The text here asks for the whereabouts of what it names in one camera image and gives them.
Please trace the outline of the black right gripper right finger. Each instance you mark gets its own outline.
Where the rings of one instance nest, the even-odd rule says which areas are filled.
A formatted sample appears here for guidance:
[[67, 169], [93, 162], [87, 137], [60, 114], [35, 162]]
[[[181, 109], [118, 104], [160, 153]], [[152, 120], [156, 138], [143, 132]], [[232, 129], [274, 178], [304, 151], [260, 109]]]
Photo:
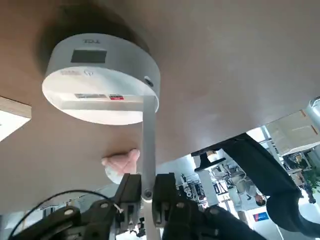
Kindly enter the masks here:
[[163, 228], [163, 240], [263, 240], [256, 231], [219, 206], [200, 210], [179, 196], [173, 173], [158, 174], [152, 197], [152, 217]]

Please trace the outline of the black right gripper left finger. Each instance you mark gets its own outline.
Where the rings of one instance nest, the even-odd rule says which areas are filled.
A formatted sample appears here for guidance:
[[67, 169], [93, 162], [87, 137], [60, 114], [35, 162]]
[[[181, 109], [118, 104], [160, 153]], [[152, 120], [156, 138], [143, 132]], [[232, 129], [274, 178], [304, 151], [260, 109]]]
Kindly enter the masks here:
[[33, 225], [16, 233], [11, 240], [114, 240], [133, 228], [139, 221], [141, 206], [141, 176], [126, 173], [113, 197], [85, 191], [98, 196], [88, 210], [68, 205], [54, 211]]

